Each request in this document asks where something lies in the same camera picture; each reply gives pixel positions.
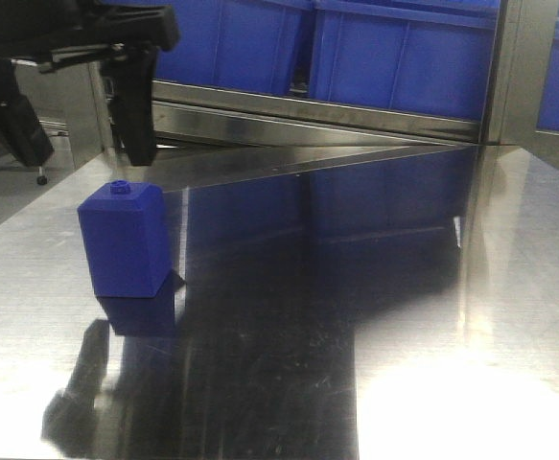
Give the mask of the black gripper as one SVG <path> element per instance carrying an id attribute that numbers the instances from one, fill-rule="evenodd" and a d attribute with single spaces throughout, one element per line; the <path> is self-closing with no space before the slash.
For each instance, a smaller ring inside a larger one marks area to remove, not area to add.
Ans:
<path id="1" fill-rule="evenodd" d="M 150 166 L 157 154 L 152 118 L 152 80 L 158 49 L 179 40 L 170 5 L 102 1 L 0 1 L 0 144 L 26 167 L 42 167 L 53 146 L 29 99 L 20 91 L 9 59 L 51 71 L 106 58 L 109 115 L 131 166 Z"/>

